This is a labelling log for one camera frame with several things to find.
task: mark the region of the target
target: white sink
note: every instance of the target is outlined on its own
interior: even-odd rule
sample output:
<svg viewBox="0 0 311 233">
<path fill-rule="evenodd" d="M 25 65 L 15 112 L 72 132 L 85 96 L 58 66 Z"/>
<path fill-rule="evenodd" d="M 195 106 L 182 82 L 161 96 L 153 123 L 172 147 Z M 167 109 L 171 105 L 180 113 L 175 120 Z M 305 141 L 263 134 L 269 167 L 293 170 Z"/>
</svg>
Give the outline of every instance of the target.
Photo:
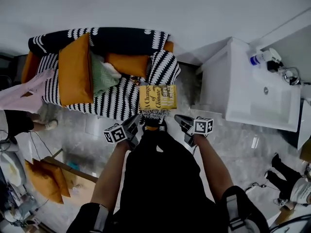
<svg viewBox="0 0 311 233">
<path fill-rule="evenodd" d="M 249 45 L 231 38 L 204 63 L 197 109 L 222 113 L 226 120 L 297 131 L 300 88 L 291 86 L 266 64 L 253 66 Z"/>
</svg>

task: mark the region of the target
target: white marker cube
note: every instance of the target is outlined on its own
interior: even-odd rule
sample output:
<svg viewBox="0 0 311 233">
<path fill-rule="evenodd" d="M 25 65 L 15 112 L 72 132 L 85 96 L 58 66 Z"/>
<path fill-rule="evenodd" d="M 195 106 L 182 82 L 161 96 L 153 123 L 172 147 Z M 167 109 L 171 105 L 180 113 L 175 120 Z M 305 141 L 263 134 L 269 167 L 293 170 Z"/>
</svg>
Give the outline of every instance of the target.
<svg viewBox="0 0 311 233">
<path fill-rule="evenodd" d="M 200 117 L 193 122 L 194 134 L 209 134 L 213 132 L 214 119 Z"/>
<path fill-rule="evenodd" d="M 127 139 L 122 125 L 114 125 L 104 130 L 104 136 L 108 143 L 114 144 Z"/>
</svg>

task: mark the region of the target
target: faucet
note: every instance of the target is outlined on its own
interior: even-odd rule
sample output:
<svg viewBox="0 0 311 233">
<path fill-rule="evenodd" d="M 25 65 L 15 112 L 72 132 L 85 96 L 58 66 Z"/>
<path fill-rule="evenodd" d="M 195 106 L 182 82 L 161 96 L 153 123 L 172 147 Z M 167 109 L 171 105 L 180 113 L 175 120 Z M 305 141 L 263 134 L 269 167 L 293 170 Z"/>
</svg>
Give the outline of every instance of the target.
<svg viewBox="0 0 311 233">
<path fill-rule="evenodd" d="M 292 77 L 287 76 L 287 71 L 291 71 L 293 73 L 294 81 L 292 82 Z M 277 72 L 282 75 L 282 79 L 289 83 L 290 85 L 298 85 L 301 82 L 300 71 L 296 67 L 280 67 Z"/>
</svg>

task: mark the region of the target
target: white bottle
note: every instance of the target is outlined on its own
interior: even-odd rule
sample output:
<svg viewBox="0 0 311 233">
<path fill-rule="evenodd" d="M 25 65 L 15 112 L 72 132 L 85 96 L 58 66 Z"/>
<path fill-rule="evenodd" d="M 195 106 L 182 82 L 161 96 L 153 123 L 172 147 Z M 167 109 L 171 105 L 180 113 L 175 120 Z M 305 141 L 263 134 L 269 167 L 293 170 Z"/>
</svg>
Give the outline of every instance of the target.
<svg viewBox="0 0 311 233">
<path fill-rule="evenodd" d="M 268 61 L 274 61 L 279 63 L 281 61 L 281 56 L 275 51 L 274 49 L 270 48 L 269 50 L 266 50 L 265 52 L 256 54 L 255 56 L 250 58 L 251 64 L 253 66 L 256 66 L 260 63 L 268 62 Z"/>
</svg>

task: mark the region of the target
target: yellow book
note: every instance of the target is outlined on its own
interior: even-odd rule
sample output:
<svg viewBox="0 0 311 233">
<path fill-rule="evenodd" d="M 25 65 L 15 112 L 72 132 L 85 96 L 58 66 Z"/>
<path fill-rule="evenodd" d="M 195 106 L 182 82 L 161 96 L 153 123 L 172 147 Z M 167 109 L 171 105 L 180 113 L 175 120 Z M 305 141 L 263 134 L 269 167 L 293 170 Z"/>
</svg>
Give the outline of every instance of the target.
<svg viewBox="0 0 311 233">
<path fill-rule="evenodd" d="M 176 109 L 176 85 L 141 85 L 139 107 L 141 110 Z"/>
</svg>

